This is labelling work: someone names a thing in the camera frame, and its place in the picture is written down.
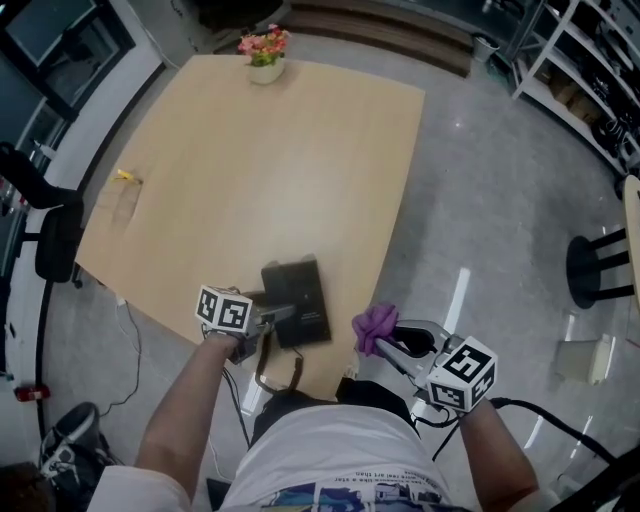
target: gray concrete floor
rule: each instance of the gray concrete floor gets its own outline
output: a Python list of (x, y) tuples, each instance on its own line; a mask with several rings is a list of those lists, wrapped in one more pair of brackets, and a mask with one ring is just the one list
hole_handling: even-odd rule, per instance
[[(398, 305), (403, 317), (431, 319), (473, 335), (500, 357), (493, 396), (537, 403), (615, 455), (634, 447), (640, 434), (640, 339), (635, 300), (598, 303), (587, 311), (572, 303), (564, 258), (572, 237), (597, 237), (623, 221), (606, 164), (554, 118), (509, 92), (480, 66), (462, 80), (427, 64), (366, 46), (296, 36), (290, 58), (330, 63), (386, 76), (427, 93), (404, 199), (374, 300)], [(123, 145), (173, 76), (161, 76), (129, 116), (87, 190), (95, 201)], [(469, 272), (459, 320), (450, 305), (459, 275)], [(607, 284), (627, 284), (628, 272), (609, 272)], [(85, 276), (85, 286), (56, 285), (45, 334), (44, 380), (48, 424), (83, 400), (101, 410), (123, 399), (135, 383), (136, 353), (127, 312), (116, 313), (114, 295)], [(193, 351), (190, 343), (133, 311), (142, 338), (140, 388), (115, 407), (101, 426), (113, 450), (131, 463), (154, 408)], [(593, 387), (560, 378), (553, 361), (567, 331), (573, 340), (616, 337), (608, 378)], [(230, 368), (241, 398), (250, 375)], [(361, 360), (360, 378), (374, 379), (415, 405), (412, 386), (384, 361)], [(258, 407), (265, 399), (259, 398)], [(558, 488), (561, 474), (586, 482), (604, 467), (584, 447), (546, 422), (536, 436), (535, 414), (501, 412), (538, 477)], [(246, 417), (249, 429), (252, 416)], [(446, 432), (422, 428), (433, 450)], [(223, 386), (211, 440), (222, 473), (231, 477), (246, 446)], [(476, 500), (459, 434), (438, 459), (458, 504)], [(196, 510), (208, 510), (204, 477), (215, 477), (207, 451)]]

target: shelf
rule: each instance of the shelf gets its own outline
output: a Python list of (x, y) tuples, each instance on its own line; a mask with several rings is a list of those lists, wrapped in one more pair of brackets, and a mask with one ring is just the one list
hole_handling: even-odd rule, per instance
[(633, 53), (636, 54), (636, 57), (640, 60), (640, 50), (638, 50), (631, 39), (629, 39), (629, 35), (623, 29), (621, 29), (615, 21), (611, 19), (611, 16), (604, 12), (599, 5), (596, 5), (593, 0), (583, 0), (583, 2), (586, 3), (589, 7), (592, 7), (613, 30), (620, 34), (624, 42), (627, 43), (627, 47), (630, 48)]
[[(525, 77), (527, 75), (527, 67), (522, 59), (518, 59), (518, 68), (521, 77)], [(556, 101), (556, 99), (551, 94), (549, 87), (545, 84), (537, 80), (536, 78), (529, 79), (528, 83), (522, 89), (527, 96), (533, 98), (541, 105), (545, 106), (551, 112), (553, 112), (556, 116), (562, 119), (565, 123), (567, 123), (571, 128), (573, 128), (576, 132), (578, 132), (589, 144), (591, 144), (597, 151), (600, 153), (605, 160), (607, 160), (611, 166), (622, 176), (626, 176), (626, 171), (623, 169), (620, 162), (617, 159), (613, 158), (607, 150), (605, 150), (600, 144), (596, 142), (591, 133), (591, 127), (574, 116), (565, 105)]]
[(552, 48), (547, 57), (551, 62), (564, 71), (569, 77), (576, 82), (582, 89), (595, 101), (598, 106), (609, 116), (609, 119), (615, 119), (616, 116), (611, 110), (611, 107), (607, 105), (600, 96), (598, 96), (591, 86), (582, 78), (580, 71), (575, 67), (575, 64), (557, 48)]
[[(560, 17), (554, 12), (554, 10), (547, 5), (547, 11), (551, 13), (551, 15), (556, 19), (556, 21), (560, 22)], [(619, 75), (611, 67), (609, 61), (602, 55), (602, 52), (598, 50), (596, 44), (593, 42), (587, 34), (585, 34), (582, 30), (580, 30), (575, 24), (569, 22), (564, 29), (567, 34), (573, 37), (578, 43), (580, 43), (585, 50), (587, 50), (591, 55), (595, 57), (595, 59), (602, 64), (602, 66), (609, 72), (611, 76), (618, 82), (618, 85), (624, 90), (624, 92), (631, 98), (631, 100), (636, 104), (637, 107), (640, 107), (640, 101), (636, 98), (633, 89), (629, 87), (627, 82), (625, 82)]]

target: metal shelving unit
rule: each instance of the metal shelving unit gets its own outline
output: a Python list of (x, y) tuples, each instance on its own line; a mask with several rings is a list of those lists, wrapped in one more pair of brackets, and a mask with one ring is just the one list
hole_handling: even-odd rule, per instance
[[(574, 116), (565, 105), (556, 101), (551, 94), (551, 91), (546, 84), (540, 82), (535, 78), (535, 74), (544, 63), (545, 60), (549, 60), (555, 64), (558, 68), (564, 71), (572, 80), (574, 80), (582, 90), (602, 109), (602, 111), (609, 118), (614, 119), (615, 115), (611, 108), (600, 98), (595, 91), (589, 86), (589, 84), (582, 78), (580, 71), (576, 68), (573, 61), (564, 55), (556, 46), (558, 39), (564, 33), (567, 33), (573, 39), (575, 39), (587, 52), (593, 57), (613, 76), (618, 82), (620, 88), (625, 92), (629, 99), (640, 107), (640, 100), (636, 97), (633, 89), (629, 87), (619, 75), (617, 75), (607, 59), (602, 55), (600, 50), (596, 47), (594, 41), (589, 38), (582, 30), (580, 30), (574, 23), (571, 22), (571, 18), (576, 11), (576, 8), (584, 2), (600, 14), (600, 16), (606, 21), (606, 23), (616, 32), (618, 32), (627, 43), (629, 49), (633, 51), (640, 58), (640, 50), (634, 46), (627, 34), (622, 30), (607, 13), (605, 13), (599, 6), (597, 6), (593, 0), (571, 0), (565, 13), (560, 16), (550, 6), (545, 5), (545, 8), (557, 21), (557, 27), (551, 34), (548, 40), (541, 41), (543, 43), (542, 50), (531, 67), (527, 67), (524, 60), (516, 57), (513, 64), (513, 75), (516, 82), (516, 90), (514, 91), (512, 98), (516, 99), (520, 94), (524, 93), (530, 98), (536, 100), (538, 103), (549, 109), (556, 116), (562, 119), (566, 124), (579, 133), (589, 144), (591, 144), (611, 166), (621, 175), (626, 176), (628, 174), (627, 169), (609, 152), (600, 146), (593, 135), (591, 134), (591, 127)], [(541, 38), (536, 34), (533, 34), (539, 41)], [(640, 153), (640, 145), (633, 137), (629, 137), (629, 140), (637, 153)]]

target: black shorts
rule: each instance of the black shorts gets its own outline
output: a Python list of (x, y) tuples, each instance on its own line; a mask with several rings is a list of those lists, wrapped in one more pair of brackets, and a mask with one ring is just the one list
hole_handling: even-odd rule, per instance
[(336, 398), (337, 402), (317, 400), (300, 391), (281, 391), (274, 394), (256, 417), (251, 445), (253, 446), (271, 425), (284, 415), (298, 409), (318, 405), (345, 404), (384, 409), (402, 418), (418, 433), (405, 401), (376, 382), (342, 379), (336, 392)]

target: yellow object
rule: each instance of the yellow object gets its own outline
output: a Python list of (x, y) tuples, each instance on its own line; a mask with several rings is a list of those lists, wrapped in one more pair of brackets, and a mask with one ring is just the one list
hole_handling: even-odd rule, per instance
[(122, 169), (118, 169), (118, 177), (111, 178), (111, 181), (132, 181), (133, 183), (142, 183), (142, 180), (137, 179), (133, 174)]

